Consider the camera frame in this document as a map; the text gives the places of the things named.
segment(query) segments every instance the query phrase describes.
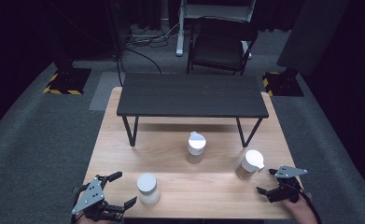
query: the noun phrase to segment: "black wall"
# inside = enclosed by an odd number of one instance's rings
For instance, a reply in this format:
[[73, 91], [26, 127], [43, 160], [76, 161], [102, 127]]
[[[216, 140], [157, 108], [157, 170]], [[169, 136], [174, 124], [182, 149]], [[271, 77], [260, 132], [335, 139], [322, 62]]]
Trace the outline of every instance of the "black wall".
[[365, 1], [350, 1], [314, 74], [304, 79], [365, 178]]
[[[53, 62], [48, 43], [38, 36], [43, 27], [35, 19], [34, 1], [0, 1], [0, 119]], [[46, 12], [39, 15], [52, 21], [68, 63], [112, 48], [104, 1], [39, 1]]]
[[18, 1], [0, 1], [0, 119], [51, 63], [19, 8]]

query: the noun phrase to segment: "cable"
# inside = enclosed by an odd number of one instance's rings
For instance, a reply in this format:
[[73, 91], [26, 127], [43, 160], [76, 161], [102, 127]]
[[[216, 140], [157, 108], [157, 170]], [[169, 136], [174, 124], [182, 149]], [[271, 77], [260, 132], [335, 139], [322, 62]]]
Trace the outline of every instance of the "cable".
[[[140, 37], [140, 36], [134, 36], [134, 35], [132, 35], [133, 41], [129, 41], [128, 43], [126, 43], [126, 46], [128, 46], [128, 45], [134, 45], [136, 47], [150, 46], [152, 48], [159, 48], [159, 47], [167, 46], [168, 45], [168, 41], [167, 40], [170, 37], [177, 36], [177, 35], [169, 35], [169, 34], [174, 31], [174, 29], [178, 26], [178, 24], [179, 23], [177, 23], [173, 28], [171, 28], [166, 34], [163, 32], [162, 35], [154, 35], [151, 38], [146, 38], [146, 39], [141, 39], [141, 40], [135, 40], [137, 37]], [[153, 46], [153, 45], [150, 45], [151, 43], [161, 43], [161, 42], [164, 42], [164, 41], [166, 42], [165, 45], [161, 45], [161, 46]]]
[[119, 76], [120, 86], [123, 87], [123, 83], [121, 82], [120, 70], [119, 70], [119, 59], [116, 60], [116, 67], [118, 68], [118, 76]]
[[[135, 35], [141, 35], [141, 34], [143, 34], [144, 32], [146, 32], [148, 29], [149, 29], [149, 27], [145, 27], [145, 28], [143, 28], [143, 29], [141, 29], [141, 28], [134, 28], [134, 29], [132, 29], [132, 34], [135, 34]], [[143, 31], [135, 33], [135, 32], [134, 32], [134, 30], [143, 30]]]
[[111, 47], [113, 48], [113, 46], [111, 44], [105, 43], [101, 40], [98, 40], [94, 37], [92, 37], [91, 35], [87, 34], [86, 32], [84, 32], [82, 29], [80, 29], [74, 22], [72, 22], [63, 12], [60, 11], [59, 8], [57, 8], [53, 3], [50, 2], [50, 0], [46, 0], [46, 2], [49, 3], [49, 5], [51, 5], [58, 13], [60, 13], [60, 15], [62, 15], [72, 26], [74, 26], [78, 31], [80, 31], [82, 34], [84, 34], [86, 37], [88, 37], [89, 39], [93, 40], [94, 42], [107, 46], [107, 47]]
[[296, 192], [300, 192], [300, 190], [299, 190], [299, 189], [296, 189], [296, 188], [294, 188], [293, 186], [291, 186], [291, 185], [289, 185], [289, 184], [286, 184], [286, 183], [282, 183], [282, 184], [280, 184], [280, 186], [282, 186], [282, 187], [288, 187], [288, 188], [290, 188], [290, 189], [295, 190]]
[[299, 191], [299, 193], [306, 200], [306, 202], [307, 202], [308, 206], [310, 207], [311, 211], [313, 211], [314, 216], [316, 217], [317, 224], [321, 224], [322, 223], [321, 217], [319, 216], [319, 213], [316, 211], [313, 204], [311, 203], [311, 200], [307, 197], [307, 195], [304, 193], [304, 191]]
[[84, 216], [84, 213], [82, 213], [82, 215], [80, 217], [77, 218], [77, 222], [80, 220], [81, 217]]
[[144, 57], [144, 58], [147, 58], [148, 60], [150, 60], [151, 62], [153, 62], [155, 65], [156, 65], [156, 67], [158, 68], [158, 70], [159, 70], [159, 73], [161, 74], [161, 69], [160, 69], [160, 67], [153, 61], [153, 60], [151, 60], [149, 57], [147, 57], [147, 56], [145, 56], [145, 55], [143, 55], [142, 53], [138, 53], [138, 52], [136, 52], [136, 51], [134, 51], [134, 50], [132, 50], [132, 49], [127, 49], [127, 50], [129, 50], [129, 51], [131, 51], [131, 52], [133, 52], [133, 53], [136, 53], [136, 54], [138, 54], [138, 55], [141, 55], [142, 57]]
[[124, 69], [124, 63], [123, 63], [123, 60], [122, 60], [122, 58], [121, 58], [121, 57], [120, 57], [120, 64], [121, 64], [121, 70], [122, 70], [125, 74], [129, 73], [129, 72], [127, 72], [127, 71]]

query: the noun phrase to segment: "black table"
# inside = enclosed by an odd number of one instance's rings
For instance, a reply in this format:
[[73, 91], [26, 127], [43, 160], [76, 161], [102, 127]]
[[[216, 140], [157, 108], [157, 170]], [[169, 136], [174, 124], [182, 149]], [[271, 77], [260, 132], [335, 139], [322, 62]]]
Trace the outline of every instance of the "black table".
[[[139, 117], [236, 118], [243, 147], [269, 118], [254, 77], [182, 74], [127, 74], [117, 115], [132, 147]], [[127, 117], [135, 117], [133, 133]], [[258, 119], [247, 140], [239, 118]]]

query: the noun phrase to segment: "wooden table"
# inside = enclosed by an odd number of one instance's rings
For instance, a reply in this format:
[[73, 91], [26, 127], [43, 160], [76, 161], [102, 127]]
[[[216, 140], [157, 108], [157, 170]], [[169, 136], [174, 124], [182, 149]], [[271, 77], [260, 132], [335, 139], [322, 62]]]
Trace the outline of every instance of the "wooden table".
[[[248, 148], [239, 141], [235, 119], [141, 118], [142, 141], [131, 147], [121, 117], [116, 115], [121, 88], [109, 99], [104, 120], [92, 152], [85, 183], [95, 175], [123, 172], [123, 177], [105, 187], [105, 199], [122, 205], [138, 196], [136, 180], [150, 172], [158, 178], [161, 193], [155, 205], [136, 205], [126, 217], [168, 218], [290, 218], [280, 203], [269, 203], [256, 187], [275, 189], [278, 184], [267, 169], [294, 166], [270, 97], [262, 93], [270, 117], [264, 119]], [[242, 119], [243, 129], [255, 125]], [[204, 157], [198, 164], [186, 160], [190, 132], [205, 136]], [[249, 149], [263, 154], [265, 169], [241, 180], [235, 168]]]

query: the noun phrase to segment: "robotic arm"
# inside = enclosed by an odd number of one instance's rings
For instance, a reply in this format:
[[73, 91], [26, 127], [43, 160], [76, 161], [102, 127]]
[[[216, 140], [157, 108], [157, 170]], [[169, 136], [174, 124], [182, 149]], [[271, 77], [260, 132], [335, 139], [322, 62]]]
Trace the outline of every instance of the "robotic arm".
[[[83, 211], [86, 218], [94, 221], [110, 220], [120, 222], [124, 212], [135, 205], [137, 197], [124, 203], [123, 206], [109, 205], [108, 202], [105, 201], [103, 189], [107, 181], [112, 182], [121, 176], [122, 172], [117, 172], [110, 176], [97, 175], [92, 182], [74, 189], [76, 195], [74, 208], [72, 209], [71, 224], [77, 223], [77, 213], [81, 211]], [[84, 194], [78, 201], [77, 199], [82, 191], [84, 191]]]
[[299, 193], [302, 190], [298, 179], [295, 176], [305, 175], [306, 170], [297, 169], [282, 165], [279, 170], [269, 169], [271, 175], [275, 175], [278, 181], [278, 189], [266, 190], [257, 187], [258, 193], [267, 196], [270, 203], [289, 199], [292, 203], [299, 200]]

